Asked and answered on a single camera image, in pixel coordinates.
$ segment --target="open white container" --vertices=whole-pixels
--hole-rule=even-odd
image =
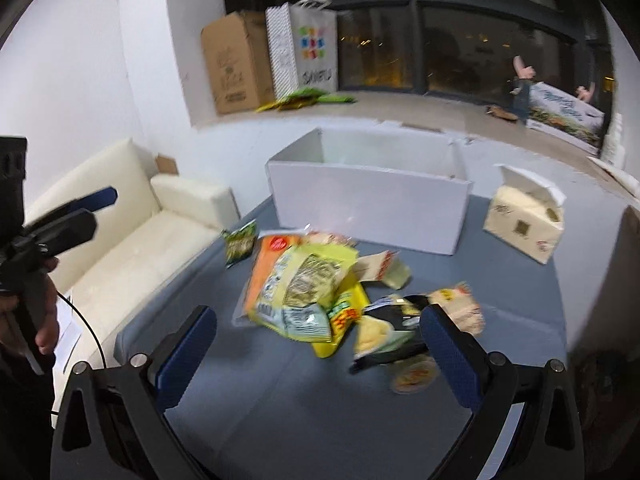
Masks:
[[[316,128],[267,162],[280,224],[453,254],[472,183],[455,140]]]

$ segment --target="sofa armrest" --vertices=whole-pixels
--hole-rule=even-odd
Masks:
[[[231,189],[177,175],[157,174],[151,179],[160,207],[212,229],[225,229],[238,219]]]

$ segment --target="bag handle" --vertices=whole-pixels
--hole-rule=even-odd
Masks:
[[[300,0],[296,2],[294,5],[300,7],[307,7],[309,9],[324,9],[331,5],[331,0]]]

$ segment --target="table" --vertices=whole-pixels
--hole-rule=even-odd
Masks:
[[[546,266],[482,231],[488,200],[471,196],[453,256],[401,250],[413,271],[405,294],[466,281],[486,328],[478,341],[516,364],[566,360],[562,302],[553,260]],[[242,222],[276,228],[267,200]],[[360,254],[388,247],[361,242]],[[425,479],[470,416],[440,376],[427,389],[400,396],[387,367],[347,372],[355,331],[329,359],[306,343],[264,327],[237,328],[233,310],[252,262],[225,269],[217,240],[118,334],[123,362],[151,352],[198,304],[218,314],[218,334],[180,404],[166,412],[185,448],[222,479]],[[367,286],[373,301],[388,288]],[[520,410],[512,408],[480,478],[491,478],[506,452]]]

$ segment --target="white bag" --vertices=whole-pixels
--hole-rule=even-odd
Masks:
[[[267,35],[276,99],[304,87],[338,89],[336,14],[330,0],[269,7]]]

